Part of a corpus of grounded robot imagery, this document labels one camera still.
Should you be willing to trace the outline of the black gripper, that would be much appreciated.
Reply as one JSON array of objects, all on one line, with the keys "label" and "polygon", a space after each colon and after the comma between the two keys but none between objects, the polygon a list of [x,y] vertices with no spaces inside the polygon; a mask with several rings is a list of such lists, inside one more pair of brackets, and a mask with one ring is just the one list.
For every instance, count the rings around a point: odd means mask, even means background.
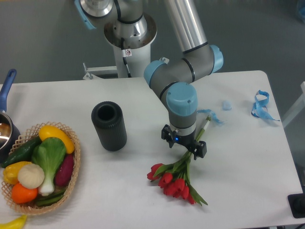
[{"label": "black gripper", "polygon": [[184,146],[193,154],[194,160],[197,158],[204,158],[207,153],[206,142],[196,141],[195,131],[195,125],[188,128],[177,128],[173,125],[165,125],[161,130],[161,139],[169,144],[169,148],[172,148],[174,144]]}]

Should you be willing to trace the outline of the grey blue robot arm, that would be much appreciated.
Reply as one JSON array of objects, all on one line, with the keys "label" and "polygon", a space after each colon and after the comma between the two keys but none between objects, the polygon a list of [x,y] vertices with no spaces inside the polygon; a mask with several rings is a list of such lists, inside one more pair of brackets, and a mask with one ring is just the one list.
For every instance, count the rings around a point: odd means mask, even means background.
[{"label": "grey blue robot arm", "polygon": [[104,36],[113,47],[116,62],[114,66],[86,68],[86,76],[143,77],[169,114],[162,139],[170,146],[186,147],[194,157],[204,157],[206,144],[195,139],[198,102],[192,83],[221,69],[224,59],[219,48],[208,43],[194,2],[165,1],[183,53],[175,63],[166,58],[151,61],[157,27],[143,11],[142,1],[77,0],[75,6],[88,29],[93,29],[91,19],[104,19]]}]

